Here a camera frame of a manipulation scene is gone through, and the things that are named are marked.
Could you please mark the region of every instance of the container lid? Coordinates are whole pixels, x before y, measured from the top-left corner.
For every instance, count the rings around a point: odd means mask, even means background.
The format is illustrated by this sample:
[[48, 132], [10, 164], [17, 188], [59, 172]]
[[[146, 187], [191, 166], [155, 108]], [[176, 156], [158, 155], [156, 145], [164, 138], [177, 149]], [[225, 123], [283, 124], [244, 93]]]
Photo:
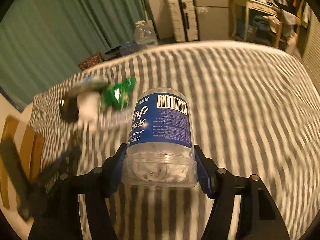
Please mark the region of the container lid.
[[146, 21], [142, 20], [142, 21], [138, 21], [136, 22], [136, 27], [139, 27], [139, 26], [143, 26], [145, 25]]

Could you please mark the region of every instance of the bed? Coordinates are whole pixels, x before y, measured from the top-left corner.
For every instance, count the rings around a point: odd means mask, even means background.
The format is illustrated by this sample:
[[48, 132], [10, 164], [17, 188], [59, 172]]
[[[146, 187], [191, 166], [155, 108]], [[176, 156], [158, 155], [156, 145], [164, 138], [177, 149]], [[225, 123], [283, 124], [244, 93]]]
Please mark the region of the bed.
[[[73, 84], [99, 76], [109, 82], [137, 80], [132, 104], [144, 91], [169, 87], [190, 104], [195, 144], [234, 175], [258, 174], [275, 200], [291, 239], [319, 210], [320, 96], [303, 66], [285, 52], [234, 41], [159, 46], [97, 65], [35, 96], [22, 114], [45, 137], [42, 166], [56, 159], [76, 127], [61, 121], [59, 101]], [[130, 126], [86, 133], [78, 174], [86, 174], [127, 142]], [[106, 200], [119, 239], [200, 239], [213, 200], [192, 189], [121, 185]], [[235, 238], [236, 198], [229, 239]], [[79, 215], [91, 240], [83, 196]], [[10, 220], [13, 228], [15, 221]], [[26, 239], [31, 223], [20, 237]]]

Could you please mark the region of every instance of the clear plastic container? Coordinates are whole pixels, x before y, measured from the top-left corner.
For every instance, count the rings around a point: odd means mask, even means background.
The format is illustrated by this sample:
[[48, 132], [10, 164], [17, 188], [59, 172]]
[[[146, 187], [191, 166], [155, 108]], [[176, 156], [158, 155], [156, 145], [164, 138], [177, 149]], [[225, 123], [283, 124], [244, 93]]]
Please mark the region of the clear plastic container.
[[122, 169], [122, 182], [194, 187], [196, 161], [190, 110], [180, 92], [155, 88], [137, 102]]
[[145, 21], [136, 22], [133, 39], [140, 45], [140, 49], [147, 49], [158, 45], [155, 31]]

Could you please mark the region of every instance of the suitcase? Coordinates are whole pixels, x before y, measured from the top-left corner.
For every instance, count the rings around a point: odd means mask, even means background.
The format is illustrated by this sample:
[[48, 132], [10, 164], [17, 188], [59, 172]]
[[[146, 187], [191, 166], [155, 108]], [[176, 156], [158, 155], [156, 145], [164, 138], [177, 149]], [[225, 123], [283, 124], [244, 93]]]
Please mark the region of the suitcase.
[[193, 0], [167, 0], [176, 41], [197, 41], [198, 29]]

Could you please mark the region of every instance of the blue label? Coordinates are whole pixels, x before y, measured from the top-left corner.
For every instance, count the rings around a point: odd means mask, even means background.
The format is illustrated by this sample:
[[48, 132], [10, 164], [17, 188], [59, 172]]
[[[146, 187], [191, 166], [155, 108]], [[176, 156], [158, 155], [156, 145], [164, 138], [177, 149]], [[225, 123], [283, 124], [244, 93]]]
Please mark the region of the blue label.
[[139, 100], [134, 110], [128, 146], [169, 142], [191, 148], [187, 103], [168, 93], [154, 93]]

